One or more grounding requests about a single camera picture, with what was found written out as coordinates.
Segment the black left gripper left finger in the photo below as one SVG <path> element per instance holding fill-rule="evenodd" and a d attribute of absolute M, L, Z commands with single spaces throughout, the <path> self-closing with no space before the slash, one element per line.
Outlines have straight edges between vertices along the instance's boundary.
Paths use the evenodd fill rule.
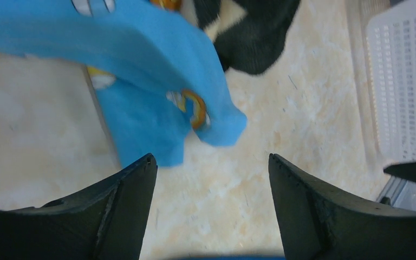
<path fill-rule="evenodd" d="M 157 169 L 147 154 L 42 207 L 0 210 L 0 259 L 138 259 Z"/>

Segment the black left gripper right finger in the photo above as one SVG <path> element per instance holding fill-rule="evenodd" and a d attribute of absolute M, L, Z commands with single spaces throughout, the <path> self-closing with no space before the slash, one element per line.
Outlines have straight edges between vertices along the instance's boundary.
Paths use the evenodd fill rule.
<path fill-rule="evenodd" d="M 416 211 L 370 201 L 269 156 L 286 259 L 416 259 Z"/>

